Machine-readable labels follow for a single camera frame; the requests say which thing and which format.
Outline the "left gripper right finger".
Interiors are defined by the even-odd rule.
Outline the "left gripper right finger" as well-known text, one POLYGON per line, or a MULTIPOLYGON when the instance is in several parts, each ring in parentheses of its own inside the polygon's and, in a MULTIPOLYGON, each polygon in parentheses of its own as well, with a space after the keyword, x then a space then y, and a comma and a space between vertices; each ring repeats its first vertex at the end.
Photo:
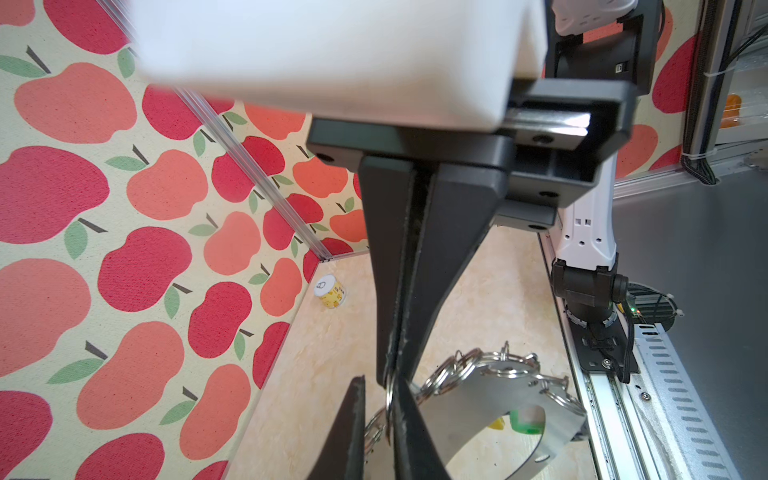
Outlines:
POLYGON ((397 480, 449 480, 408 383, 397 378, 391 413, 397 480))

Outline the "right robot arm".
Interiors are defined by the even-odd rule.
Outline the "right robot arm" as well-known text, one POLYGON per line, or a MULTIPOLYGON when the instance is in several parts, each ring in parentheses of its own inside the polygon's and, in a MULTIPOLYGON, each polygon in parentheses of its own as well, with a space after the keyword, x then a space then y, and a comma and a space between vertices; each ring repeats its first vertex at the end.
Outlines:
POLYGON ((618 272, 612 201, 635 99, 648 92, 659 1, 549 1, 539 80, 512 82, 490 132, 313 120, 309 149, 357 175, 377 298, 381 385, 411 379, 437 314, 492 224, 555 229, 550 282, 588 345, 622 376, 629 342, 613 308, 618 272))

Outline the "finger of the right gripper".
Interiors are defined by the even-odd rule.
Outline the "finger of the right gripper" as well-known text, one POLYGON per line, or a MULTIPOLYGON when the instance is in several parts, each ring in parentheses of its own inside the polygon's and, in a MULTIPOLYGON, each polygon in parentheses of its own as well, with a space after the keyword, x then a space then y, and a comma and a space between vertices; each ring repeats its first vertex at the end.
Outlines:
POLYGON ((376 291, 376 375, 381 386, 393 375, 398 357, 415 179, 416 170, 407 161, 367 156, 360 164, 376 291))
POLYGON ((452 288, 487 234, 508 188, 508 173, 442 164, 430 179, 407 290, 397 375, 414 377, 452 288))

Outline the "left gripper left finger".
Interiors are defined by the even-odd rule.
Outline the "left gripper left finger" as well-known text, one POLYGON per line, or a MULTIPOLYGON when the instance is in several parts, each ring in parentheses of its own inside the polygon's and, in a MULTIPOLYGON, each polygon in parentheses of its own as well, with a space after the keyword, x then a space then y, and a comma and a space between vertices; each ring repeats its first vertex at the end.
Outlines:
POLYGON ((365 377, 353 377, 308 480, 363 478, 365 405, 365 377))

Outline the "metal key organizer plate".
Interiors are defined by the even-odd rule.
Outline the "metal key organizer plate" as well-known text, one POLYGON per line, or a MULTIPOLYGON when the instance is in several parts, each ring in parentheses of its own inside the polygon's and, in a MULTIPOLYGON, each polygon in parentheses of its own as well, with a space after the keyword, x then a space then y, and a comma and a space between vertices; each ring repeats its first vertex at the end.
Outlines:
MULTIPOLYGON (((386 385, 384 407, 365 430, 366 479, 396 479, 391 413, 397 377, 386 385)), ((583 405, 568 392, 567 378, 545 375, 535 354, 507 349, 448 357, 419 387, 409 385, 434 446, 447 464, 481 431, 512 410, 536 405, 545 411, 545 428, 528 457, 510 473, 532 479, 575 438, 587 422, 583 405)))

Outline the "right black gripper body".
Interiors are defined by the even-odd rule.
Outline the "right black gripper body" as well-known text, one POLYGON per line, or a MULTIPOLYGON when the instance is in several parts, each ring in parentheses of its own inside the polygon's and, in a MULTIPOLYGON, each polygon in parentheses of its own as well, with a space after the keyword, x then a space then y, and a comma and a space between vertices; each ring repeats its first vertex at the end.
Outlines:
POLYGON ((489 132, 315 119, 308 149, 358 176, 371 231, 550 228, 631 137, 663 18, 658 1, 548 1, 535 80, 512 81, 489 132))

